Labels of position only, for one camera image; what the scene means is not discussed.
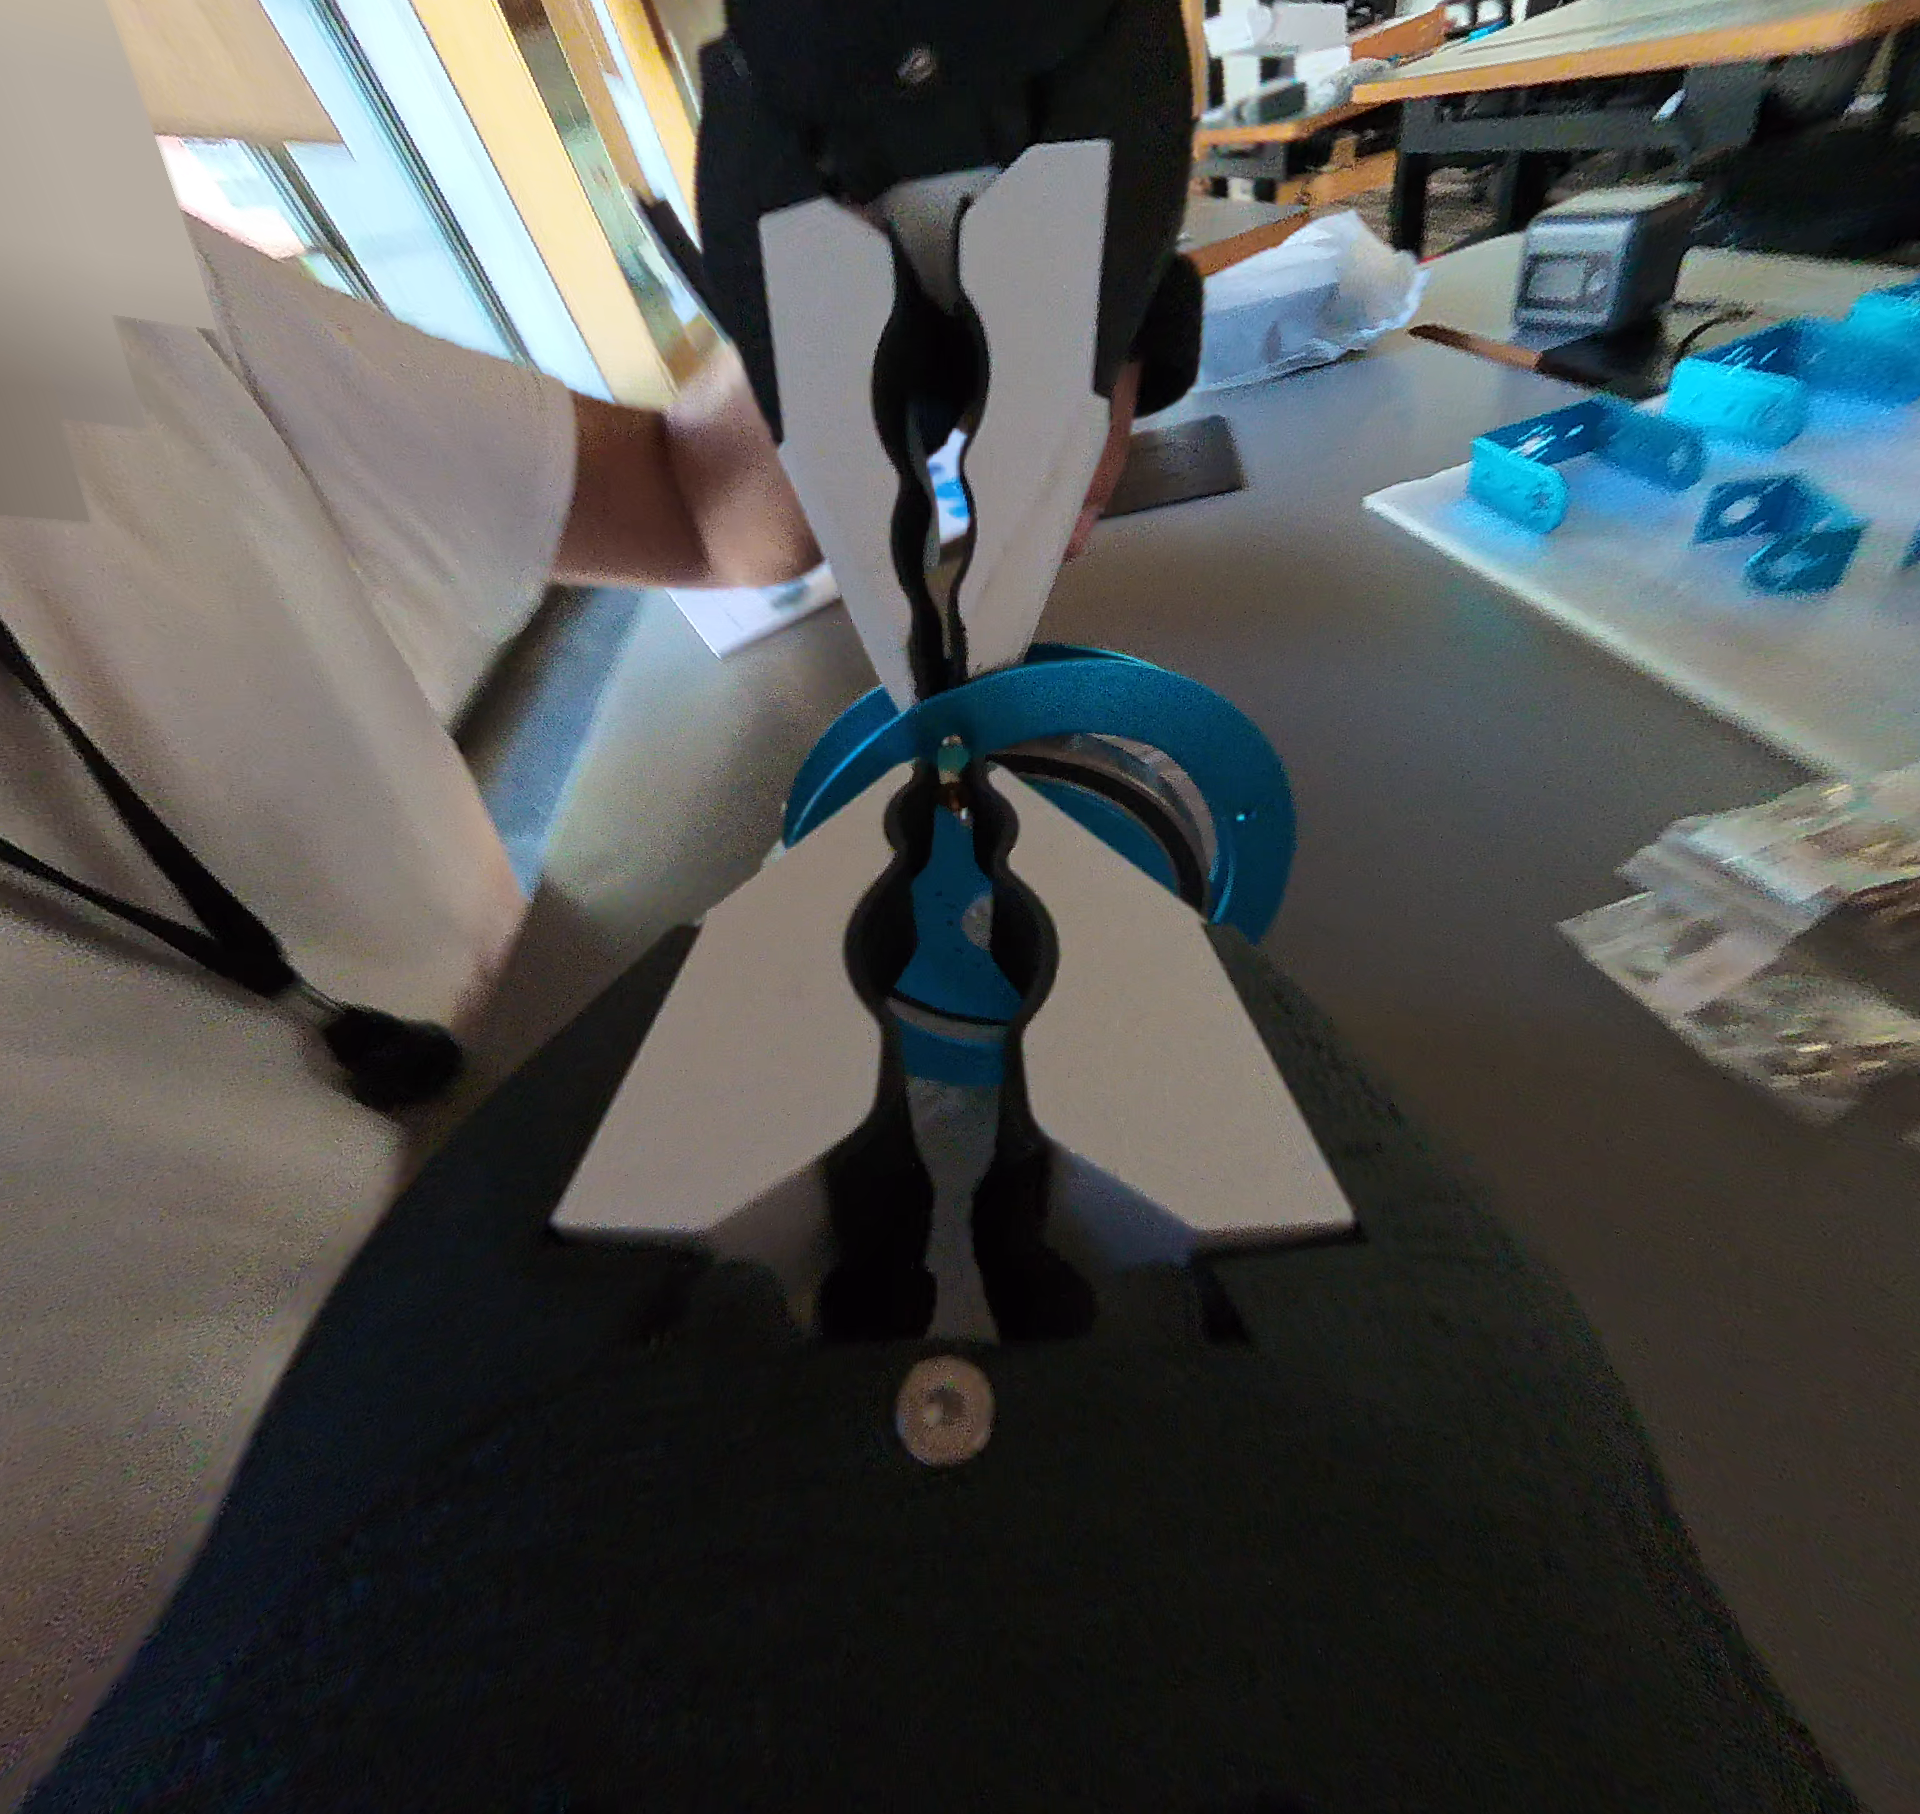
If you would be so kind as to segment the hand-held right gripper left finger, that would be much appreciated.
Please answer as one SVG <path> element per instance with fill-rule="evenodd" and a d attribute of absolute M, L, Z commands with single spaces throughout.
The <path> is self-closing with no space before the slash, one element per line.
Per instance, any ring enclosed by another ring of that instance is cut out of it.
<path fill-rule="evenodd" d="M 928 1176 L 883 993 L 928 780 L 882 780 L 701 916 L 551 1226 L 770 1270 L 801 1326 L 921 1340 Z M 848 950 L 882 935 L 882 967 Z"/>

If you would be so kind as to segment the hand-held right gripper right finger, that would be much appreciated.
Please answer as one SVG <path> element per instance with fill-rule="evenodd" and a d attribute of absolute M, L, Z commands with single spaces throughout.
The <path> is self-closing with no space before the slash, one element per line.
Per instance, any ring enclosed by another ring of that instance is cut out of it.
<path fill-rule="evenodd" d="M 979 865 L 1017 991 L 979 1182 L 998 1340 L 1089 1335 L 1124 1270 L 1350 1242 L 1217 928 L 1009 772 L 979 776 Z"/>

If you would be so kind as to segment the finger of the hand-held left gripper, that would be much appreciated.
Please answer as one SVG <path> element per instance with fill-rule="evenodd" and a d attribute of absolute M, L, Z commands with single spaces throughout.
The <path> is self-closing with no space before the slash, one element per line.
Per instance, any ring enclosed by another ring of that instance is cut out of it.
<path fill-rule="evenodd" d="M 1111 399 L 1092 386 L 1111 168 L 1111 141 L 1035 144 L 959 218 L 959 294 L 985 349 L 962 457 L 967 677 L 1031 645 L 1111 442 Z"/>
<path fill-rule="evenodd" d="M 779 454 L 879 685 L 898 707 L 938 667 L 925 587 L 937 505 L 898 375 L 900 262 L 835 201 L 758 218 Z"/>

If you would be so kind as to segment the blue round turntable assembly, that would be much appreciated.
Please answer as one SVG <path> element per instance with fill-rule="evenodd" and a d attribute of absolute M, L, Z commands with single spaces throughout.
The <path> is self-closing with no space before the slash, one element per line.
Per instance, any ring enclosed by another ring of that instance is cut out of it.
<path fill-rule="evenodd" d="M 873 688 L 803 755 L 782 845 L 949 740 L 1028 783 L 1212 928 L 1250 946 L 1269 932 L 1299 844 L 1284 760 L 1212 688 L 1114 651 L 1035 645 L 1025 664 L 909 715 Z M 937 826 L 912 881 L 916 951 L 890 993 L 909 1078 L 1001 1082 L 1017 998 L 992 960 L 992 913 L 970 831 Z"/>

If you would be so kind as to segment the person's left forearm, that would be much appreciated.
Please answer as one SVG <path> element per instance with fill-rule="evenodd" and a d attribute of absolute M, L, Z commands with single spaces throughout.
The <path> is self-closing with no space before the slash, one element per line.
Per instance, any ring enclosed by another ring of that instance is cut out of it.
<path fill-rule="evenodd" d="M 732 353 L 665 408 L 573 396 L 573 499 L 552 578 L 611 590 L 779 590 L 823 555 Z"/>

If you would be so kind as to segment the grey desk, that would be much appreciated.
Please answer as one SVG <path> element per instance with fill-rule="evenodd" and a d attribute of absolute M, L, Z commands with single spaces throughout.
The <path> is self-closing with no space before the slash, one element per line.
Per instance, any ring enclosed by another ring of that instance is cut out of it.
<path fill-rule="evenodd" d="M 1582 1299 L 1734 1613 L 1875 1811 L 1918 1811 L 1918 1150 L 1692 1058 L 1558 928 L 1785 760 L 1365 511 L 1559 386 L 1426 339 L 1233 392 L 1246 489 L 1102 527 L 1046 635 L 1279 751 L 1267 951 Z"/>

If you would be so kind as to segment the person's left hand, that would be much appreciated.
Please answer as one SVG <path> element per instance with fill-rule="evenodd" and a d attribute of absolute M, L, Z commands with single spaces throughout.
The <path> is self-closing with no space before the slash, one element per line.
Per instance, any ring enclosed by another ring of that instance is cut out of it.
<path fill-rule="evenodd" d="M 1089 478 L 1089 489 L 1083 495 L 1081 516 L 1073 523 L 1073 531 L 1068 537 L 1066 547 L 1066 564 L 1073 564 L 1077 557 L 1087 555 L 1089 537 L 1099 526 L 1099 517 L 1106 516 L 1116 485 L 1124 472 L 1124 465 L 1132 457 L 1132 421 L 1136 421 L 1136 408 L 1132 399 L 1124 392 L 1114 396 L 1114 421 L 1111 421 L 1111 435 L 1102 442 L 1102 454 L 1096 462 L 1096 470 Z"/>

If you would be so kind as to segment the black metal plate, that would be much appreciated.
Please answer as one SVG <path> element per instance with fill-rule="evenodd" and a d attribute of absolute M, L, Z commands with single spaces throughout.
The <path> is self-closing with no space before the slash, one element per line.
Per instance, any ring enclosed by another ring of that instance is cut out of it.
<path fill-rule="evenodd" d="M 1246 489 L 1233 421 L 1218 413 L 1136 433 L 1106 517 L 1225 499 Z"/>

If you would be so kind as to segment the white paper sheet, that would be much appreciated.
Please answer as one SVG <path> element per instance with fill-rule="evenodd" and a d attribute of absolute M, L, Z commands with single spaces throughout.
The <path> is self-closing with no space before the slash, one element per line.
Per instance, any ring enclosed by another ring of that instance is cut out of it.
<path fill-rule="evenodd" d="M 949 442 L 928 457 L 928 495 L 937 505 L 937 555 L 945 557 L 970 531 L 970 510 L 962 489 L 962 454 L 967 433 L 956 428 Z M 724 661 L 764 641 L 785 629 L 801 623 L 814 611 L 839 603 L 839 587 L 829 564 L 771 587 L 771 590 L 670 590 L 665 599 L 686 619 L 691 635 L 710 656 Z"/>

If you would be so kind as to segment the plastic wrapped grey box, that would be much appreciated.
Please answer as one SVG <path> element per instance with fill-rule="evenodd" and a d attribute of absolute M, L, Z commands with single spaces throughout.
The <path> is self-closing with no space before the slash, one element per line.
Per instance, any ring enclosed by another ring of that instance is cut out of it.
<path fill-rule="evenodd" d="M 1202 279 L 1196 391 L 1258 386 L 1338 365 L 1407 328 L 1427 264 L 1345 209 Z"/>

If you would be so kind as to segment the grey electronic box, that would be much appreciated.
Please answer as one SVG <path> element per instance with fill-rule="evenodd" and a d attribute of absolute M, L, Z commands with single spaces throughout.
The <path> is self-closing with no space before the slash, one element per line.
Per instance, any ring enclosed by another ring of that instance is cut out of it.
<path fill-rule="evenodd" d="M 1525 335 L 1621 335 L 1675 294 L 1706 189 L 1692 181 L 1600 187 L 1525 230 L 1510 320 Z"/>

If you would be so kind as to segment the pile of small hardware bags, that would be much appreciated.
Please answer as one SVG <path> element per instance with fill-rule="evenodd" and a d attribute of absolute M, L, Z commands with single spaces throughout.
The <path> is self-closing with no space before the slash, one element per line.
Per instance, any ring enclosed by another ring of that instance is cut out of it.
<path fill-rule="evenodd" d="M 1918 766 L 1817 780 L 1686 816 L 1621 868 L 1626 895 L 1559 935 L 1714 1072 L 1833 1122 L 1918 1082 Z"/>

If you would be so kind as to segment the white foam sheet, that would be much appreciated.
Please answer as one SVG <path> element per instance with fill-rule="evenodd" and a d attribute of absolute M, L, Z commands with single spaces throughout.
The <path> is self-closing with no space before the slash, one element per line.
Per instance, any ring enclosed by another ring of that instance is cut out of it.
<path fill-rule="evenodd" d="M 1807 399 L 1807 428 L 1783 451 L 1709 437 L 1706 478 L 1687 492 L 1574 470 L 1553 534 L 1525 534 L 1472 505 L 1470 457 L 1365 505 L 1802 766 L 1841 776 L 1915 766 L 1918 402 L 1881 408 L 1815 391 Z M 1865 516 L 1836 592 L 1759 594 L 1742 584 L 1748 543 L 1692 543 L 1717 482 L 1768 472 L 1802 472 Z"/>

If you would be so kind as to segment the wooden top table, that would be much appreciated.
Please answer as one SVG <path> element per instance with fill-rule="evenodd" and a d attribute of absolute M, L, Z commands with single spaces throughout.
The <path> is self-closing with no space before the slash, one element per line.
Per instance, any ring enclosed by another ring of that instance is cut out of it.
<path fill-rule="evenodd" d="M 1576 0 L 1456 39 L 1355 90 L 1398 107 L 1389 241 L 1427 250 L 1437 166 L 1514 166 L 1499 233 L 1544 205 L 1544 157 L 1679 156 L 1753 141 L 1778 67 L 1910 39 L 1918 0 Z"/>

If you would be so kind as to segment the blue metal u bracket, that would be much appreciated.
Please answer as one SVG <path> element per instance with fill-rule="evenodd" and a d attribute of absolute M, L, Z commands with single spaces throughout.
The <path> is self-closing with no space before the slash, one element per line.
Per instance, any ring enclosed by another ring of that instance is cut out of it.
<path fill-rule="evenodd" d="M 1525 534 L 1553 534 L 1569 511 L 1574 470 L 1587 468 L 1687 492 L 1706 478 L 1709 437 L 1663 413 L 1592 396 L 1480 435 L 1468 499 Z"/>

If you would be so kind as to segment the small blue metal bracket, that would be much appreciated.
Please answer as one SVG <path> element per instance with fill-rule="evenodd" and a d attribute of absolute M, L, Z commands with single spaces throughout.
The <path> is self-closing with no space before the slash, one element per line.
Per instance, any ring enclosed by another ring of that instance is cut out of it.
<path fill-rule="evenodd" d="M 1824 599 L 1851 570 L 1868 523 L 1802 472 L 1717 482 L 1692 527 L 1694 547 L 1748 543 L 1742 584 L 1773 599 Z"/>

